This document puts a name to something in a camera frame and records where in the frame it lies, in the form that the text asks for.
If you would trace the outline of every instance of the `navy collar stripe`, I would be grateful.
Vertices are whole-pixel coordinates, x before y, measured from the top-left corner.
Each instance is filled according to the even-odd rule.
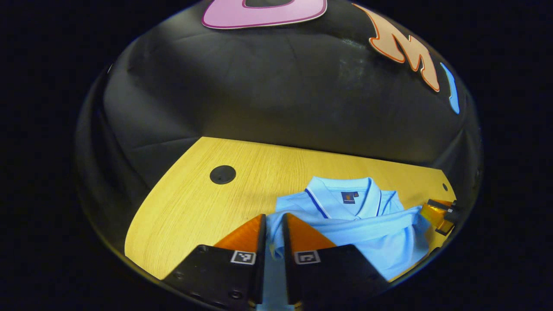
[[[307,189],[305,189],[305,192],[307,192],[308,196],[311,198],[311,201],[313,201],[313,204],[315,204],[315,207],[322,214],[322,216],[324,218],[328,218],[328,216],[326,216],[325,212],[322,211],[322,208],[317,204],[317,201],[315,201],[315,198],[313,197],[311,192],[309,192]]]
[[[378,213],[380,212],[380,204],[382,203],[382,190],[380,191],[380,200],[378,200],[378,208],[377,208],[377,214],[375,215],[378,216]]]

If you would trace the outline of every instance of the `shirt logo patch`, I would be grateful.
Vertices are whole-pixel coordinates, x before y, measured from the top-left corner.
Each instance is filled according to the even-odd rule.
[[[344,204],[355,204],[355,197],[358,197],[357,192],[342,192],[342,199]]]

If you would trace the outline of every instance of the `fisheye lens view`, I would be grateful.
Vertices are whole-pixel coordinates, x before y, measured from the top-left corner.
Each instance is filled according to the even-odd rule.
[[[75,172],[95,233],[144,282],[205,309],[349,310],[469,218],[477,99],[401,20],[203,0],[129,42],[83,99]]]

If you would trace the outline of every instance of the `light blue polo shirt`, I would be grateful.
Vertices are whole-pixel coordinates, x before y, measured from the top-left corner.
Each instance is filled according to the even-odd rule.
[[[267,216],[267,243],[275,259],[283,257],[282,217],[289,212],[337,246],[355,245],[390,280],[428,253],[430,223],[420,209],[405,210],[396,191],[380,190],[372,178],[313,177],[305,191],[277,199]]]

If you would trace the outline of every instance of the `pink letter cutout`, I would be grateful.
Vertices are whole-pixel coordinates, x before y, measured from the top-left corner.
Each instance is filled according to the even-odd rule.
[[[246,0],[213,0],[202,24],[216,29],[237,29],[301,23],[326,12],[327,0],[291,0],[274,7],[248,7]]]

